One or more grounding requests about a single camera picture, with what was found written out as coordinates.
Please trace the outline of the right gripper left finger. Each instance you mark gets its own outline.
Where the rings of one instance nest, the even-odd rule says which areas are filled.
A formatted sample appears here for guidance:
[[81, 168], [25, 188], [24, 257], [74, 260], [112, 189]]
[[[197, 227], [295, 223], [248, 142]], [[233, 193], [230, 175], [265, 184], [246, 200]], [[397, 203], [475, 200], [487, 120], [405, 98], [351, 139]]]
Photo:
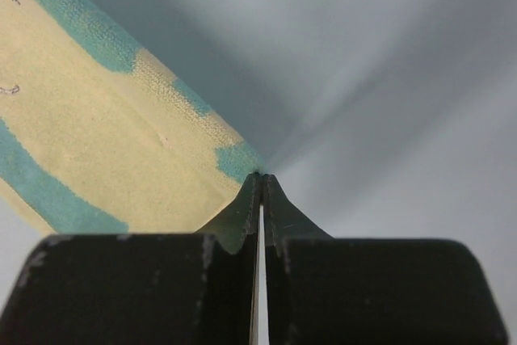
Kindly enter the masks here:
[[254, 344], [261, 177], [194, 233], [54, 234], [27, 257], [4, 344]]

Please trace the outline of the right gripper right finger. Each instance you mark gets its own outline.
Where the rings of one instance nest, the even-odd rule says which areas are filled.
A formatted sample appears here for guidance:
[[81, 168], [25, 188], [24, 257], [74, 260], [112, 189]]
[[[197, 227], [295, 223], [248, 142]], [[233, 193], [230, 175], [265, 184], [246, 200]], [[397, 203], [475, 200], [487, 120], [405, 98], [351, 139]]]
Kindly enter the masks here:
[[272, 344], [506, 344], [485, 273], [449, 239], [334, 238], [262, 183]]

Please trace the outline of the pale yellow towel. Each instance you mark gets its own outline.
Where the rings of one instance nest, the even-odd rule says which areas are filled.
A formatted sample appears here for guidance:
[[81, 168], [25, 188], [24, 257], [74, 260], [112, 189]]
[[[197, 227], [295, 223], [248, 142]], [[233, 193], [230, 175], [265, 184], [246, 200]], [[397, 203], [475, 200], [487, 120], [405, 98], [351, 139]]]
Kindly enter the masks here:
[[1, 0], [1, 193], [44, 234], [191, 232], [256, 152], [89, 0]]

